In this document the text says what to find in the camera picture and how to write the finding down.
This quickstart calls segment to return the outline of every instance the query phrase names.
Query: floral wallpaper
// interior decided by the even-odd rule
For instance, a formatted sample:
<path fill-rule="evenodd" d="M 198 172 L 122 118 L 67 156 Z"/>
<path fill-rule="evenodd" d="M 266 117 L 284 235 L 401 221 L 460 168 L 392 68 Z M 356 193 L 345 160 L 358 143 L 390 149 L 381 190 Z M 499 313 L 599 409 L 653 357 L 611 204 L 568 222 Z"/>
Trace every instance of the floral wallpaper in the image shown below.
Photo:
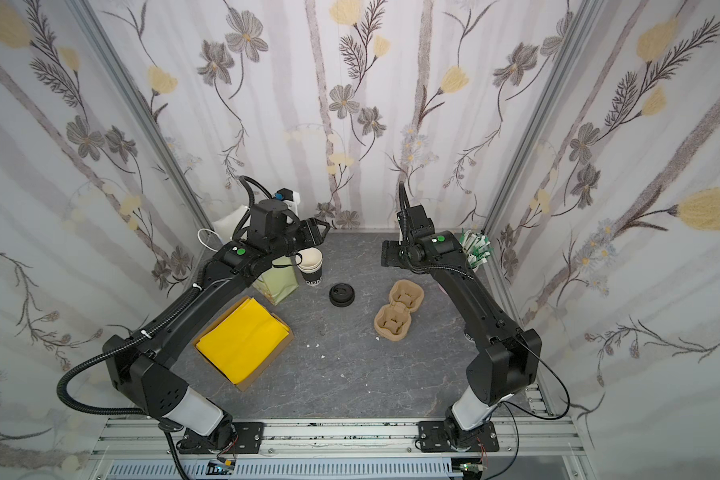
<path fill-rule="evenodd" d="M 79 475 L 104 418 L 58 379 L 185 287 L 195 221 L 160 170 L 65 5 L 0 1 L 0 478 Z M 77 398 L 125 403 L 82 377 Z"/>
<path fill-rule="evenodd" d="M 397 183 L 479 228 L 578 2 L 93 0 L 211 220 L 240 174 L 339 229 L 393 228 Z"/>
<path fill-rule="evenodd" d="M 605 3 L 495 230 L 598 478 L 720 478 L 720 1 Z"/>

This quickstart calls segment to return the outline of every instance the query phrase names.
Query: gray marble surface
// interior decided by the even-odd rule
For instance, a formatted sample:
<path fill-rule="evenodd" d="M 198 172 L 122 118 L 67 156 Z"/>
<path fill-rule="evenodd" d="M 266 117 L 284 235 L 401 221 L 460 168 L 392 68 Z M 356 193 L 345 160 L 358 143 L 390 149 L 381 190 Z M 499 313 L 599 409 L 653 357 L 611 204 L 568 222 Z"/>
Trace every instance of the gray marble surface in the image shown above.
<path fill-rule="evenodd" d="M 276 313 L 296 337 L 245 392 L 192 346 L 172 370 L 237 418 L 442 416 L 467 388 L 464 372 L 477 351 L 464 338 L 456 308 L 429 275 L 380 265 L 382 241 L 395 238 L 331 233 L 320 246 L 320 285 L 308 286 L 297 274 L 299 288 L 278 306 L 253 288 L 243 293 Z M 412 314 L 408 335 L 391 342 L 376 333 L 373 319 L 403 278 L 422 286 L 424 302 Z M 355 288 L 355 302 L 345 308 L 328 300 L 328 289 L 340 282 Z M 516 402 L 528 408 L 524 397 Z M 506 410 L 500 408 L 499 415 Z"/>

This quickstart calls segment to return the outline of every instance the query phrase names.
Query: yellow paper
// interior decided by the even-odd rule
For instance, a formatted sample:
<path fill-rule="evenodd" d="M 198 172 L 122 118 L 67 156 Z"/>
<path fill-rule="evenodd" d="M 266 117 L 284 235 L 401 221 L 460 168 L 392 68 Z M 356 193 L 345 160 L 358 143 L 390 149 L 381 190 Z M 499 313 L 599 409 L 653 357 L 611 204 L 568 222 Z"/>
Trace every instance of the yellow paper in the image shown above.
<path fill-rule="evenodd" d="M 240 383 L 288 336 L 288 327 L 249 298 L 197 343 L 216 368 Z"/>

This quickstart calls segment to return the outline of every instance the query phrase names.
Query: black cable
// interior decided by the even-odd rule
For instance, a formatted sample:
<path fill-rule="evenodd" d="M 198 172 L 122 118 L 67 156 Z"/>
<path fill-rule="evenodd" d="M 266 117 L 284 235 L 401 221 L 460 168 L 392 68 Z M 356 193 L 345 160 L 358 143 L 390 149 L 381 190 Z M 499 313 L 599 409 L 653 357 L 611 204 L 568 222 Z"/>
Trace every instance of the black cable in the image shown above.
<path fill-rule="evenodd" d="M 197 284 L 198 286 L 202 286 L 202 280 L 205 276 L 205 273 L 206 265 L 201 265 L 201 267 L 197 271 L 197 278 L 195 279 L 195 284 Z M 141 408 L 108 408 L 86 405 L 72 398 L 72 395 L 69 394 L 67 387 L 69 385 L 69 382 L 84 370 L 87 370 L 92 366 L 96 365 L 97 363 L 101 363 L 104 360 L 117 355 L 118 353 L 128 350 L 129 348 L 137 346 L 150 338 L 153 338 L 156 333 L 158 333 L 168 324 L 173 322 L 178 317 L 178 315 L 181 314 L 195 300 L 195 298 L 198 297 L 199 294 L 200 288 L 192 286 L 189 290 L 182 293 L 179 298 L 174 300 L 173 303 L 171 303 L 171 305 L 166 310 L 166 312 L 169 313 L 163 314 L 163 319 L 161 321 L 158 322 L 157 318 L 152 320 L 152 323 L 155 323 L 155 325 L 149 331 L 146 331 L 146 329 L 144 329 L 143 331 L 145 331 L 146 334 L 142 334 L 142 336 L 139 338 L 135 338 L 128 342 L 125 342 L 123 345 L 115 349 L 101 353 L 94 358 L 88 359 L 85 362 L 82 362 L 81 364 L 71 368 L 61 377 L 58 384 L 56 385 L 56 395 L 59 397 L 59 400 L 61 400 L 63 404 L 65 404 L 69 408 L 72 408 L 73 410 L 77 410 L 78 412 L 83 413 L 89 413 L 91 415 L 146 415 L 146 412 L 144 412 L 144 410 L 142 410 Z"/>
<path fill-rule="evenodd" d="M 504 469 L 501 470 L 501 472 L 495 473 L 489 477 L 486 477 L 485 480 L 488 480 L 489 478 L 496 478 L 497 476 L 505 473 L 507 470 L 509 470 L 509 467 L 511 467 L 514 464 L 514 461 L 518 459 L 518 450 L 520 450 L 520 430 L 518 428 L 518 420 L 515 419 L 514 414 L 512 413 L 511 410 L 509 410 L 508 406 L 504 405 L 504 408 L 506 408 L 507 411 L 509 412 L 509 414 L 512 416 L 512 422 L 514 423 L 514 434 L 518 437 L 518 442 L 517 442 L 517 445 L 514 447 L 514 456 L 512 457 L 512 460 L 509 462 L 509 464 L 507 464 L 507 466 L 504 467 Z"/>
<path fill-rule="evenodd" d="M 173 465 L 176 466 L 176 470 L 179 472 L 179 476 L 181 477 L 181 480 L 191 480 L 189 476 L 187 476 L 186 472 L 184 472 L 184 467 L 181 466 L 181 462 L 179 462 L 179 454 L 176 453 L 176 446 L 173 445 L 173 437 L 170 436 L 170 433 L 163 432 L 166 434 L 166 440 L 168 440 L 168 449 L 170 450 L 170 456 L 173 458 Z"/>
<path fill-rule="evenodd" d="M 528 410 L 526 410 L 525 408 L 523 408 L 523 407 L 521 407 L 521 406 L 517 406 L 517 405 L 515 405 L 515 404 L 512 403 L 512 402 L 506 402 L 506 401 L 505 401 L 504 403 L 509 403 L 509 404 L 512 405 L 514 408 L 517 408 L 518 410 L 521 410 L 521 411 L 523 411 L 523 412 L 526 412 L 528 415 L 530 415 L 530 416 L 532 416 L 532 417 L 540 418 L 540 419 L 542 419 L 542 420 L 560 420 L 561 418 L 563 418 L 563 417 L 565 417 L 566 415 L 568 415 L 568 410 L 570 410 L 570 394 L 568 393 L 568 389 L 565 388 L 565 384 L 563 383 L 563 380 L 561 380 L 561 379 L 557 376 L 557 373 L 555 373 L 554 370 L 552 370 L 552 369 L 550 368 L 550 366 L 547 365 L 547 362 L 545 362 L 545 361 L 542 360 L 538 355 L 536 355 L 536 353 L 535 353 L 533 350 L 529 349 L 528 346 L 525 345 L 525 343 L 522 343 L 522 342 L 520 342 L 520 341 L 518 341 L 518 343 L 521 344 L 521 345 L 523 346 L 523 348 L 525 348 L 527 351 L 529 351 L 531 355 L 535 356 L 535 357 L 537 358 L 537 360 L 538 360 L 539 362 L 541 362 L 545 367 L 547 367 L 547 370 L 549 370 L 550 373 L 551 373 L 552 375 L 554 375 L 554 378 L 556 378 L 557 381 L 560 382 L 560 386 L 563 387 L 563 390 L 565 391 L 565 396 L 566 396 L 566 398 L 567 398 L 567 400 L 566 400 L 566 406 L 565 406 L 565 412 L 559 414 L 559 415 L 556 416 L 556 417 L 542 417 L 542 416 L 536 415 L 535 413 L 528 412 Z"/>
<path fill-rule="evenodd" d="M 238 180 L 240 181 L 240 185 L 242 185 L 242 187 L 246 189 L 246 192 L 248 192 L 248 210 L 242 214 L 242 218 L 240 218 L 240 221 L 235 226 L 235 231 L 232 232 L 232 238 L 235 240 L 237 240 L 237 232 L 240 231 L 242 226 L 248 221 L 248 217 L 251 216 L 251 208 L 253 208 L 253 204 L 256 202 L 256 198 L 253 197 L 253 189 L 250 185 L 248 185 L 248 177 L 241 175 L 238 177 Z"/>
<path fill-rule="evenodd" d="M 250 178 L 250 177 L 248 177 L 247 175 L 240 175 L 239 178 L 240 178 L 240 180 L 244 180 L 244 181 L 247 181 L 247 182 L 250 183 L 250 184 L 253 184 L 253 186 L 256 187 L 256 188 L 258 188 L 258 189 L 264 194 L 265 197 L 267 197 L 267 198 L 273 198 L 272 194 L 269 193 L 269 190 L 266 189 L 266 188 L 264 188 L 263 185 L 261 185 L 259 182 L 257 182 L 257 181 L 254 180 L 253 178 Z"/>

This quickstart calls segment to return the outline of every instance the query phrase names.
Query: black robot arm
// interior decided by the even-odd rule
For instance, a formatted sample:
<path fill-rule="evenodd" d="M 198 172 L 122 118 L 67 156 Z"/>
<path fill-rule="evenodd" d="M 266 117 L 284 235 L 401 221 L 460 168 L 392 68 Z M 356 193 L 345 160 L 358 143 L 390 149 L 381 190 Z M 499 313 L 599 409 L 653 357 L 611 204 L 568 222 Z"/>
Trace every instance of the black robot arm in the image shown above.
<path fill-rule="evenodd" d="M 248 180 L 240 177 L 251 199 L 250 226 L 241 228 L 246 215 L 234 240 L 202 265 L 195 283 L 144 328 L 126 339 L 112 336 L 104 344 L 104 353 L 69 370 L 57 387 L 64 404 L 98 415 L 148 415 L 157 419 L 167 432 L 187 427 L 192 430 L 188 434 L 197 439 L 198 449 L 185 448 L 184 452 L 218 451 L 234 440 L 231 415 L 192 390 L 170 368 L 204 325 L 231 298 L 268 271 L 273 260 L 293 257 L 299 250 L 322 244 L 330 230 L 322 220 L 300 220 L 291 212 L 278 199 L 288 198 L 289 190 L 280 190 L 277 198 L 271 198 L 269 192 L 259 187 L 267 198 L 254 204 Z M 102 361 L 106 362 L 114 388 L 131 400 L 135 408 L 87 406 L 69 395 L 70 380 Z"/>
<path fill-rule="evenodd" d="M 382 265 L 432 275 L 461 313 L 478 349 L 467 367 L 470 389 L 448 412 L 455 416 L 452 426 L 458 426 L 452 440 L 463 446 L 471 441 L 468 431 L 480 425 L 490 407 L 535 381 L 538 359 L 531 352 L 541 354 L 541 338 L 534 330 L 523 331 L 504 312 L 473 274 L 458 239 L 449 231 L 435 232 L 423 206 L 408 204 L 402 184 L 399 196 L 403 240 L 383 243 Z"/>

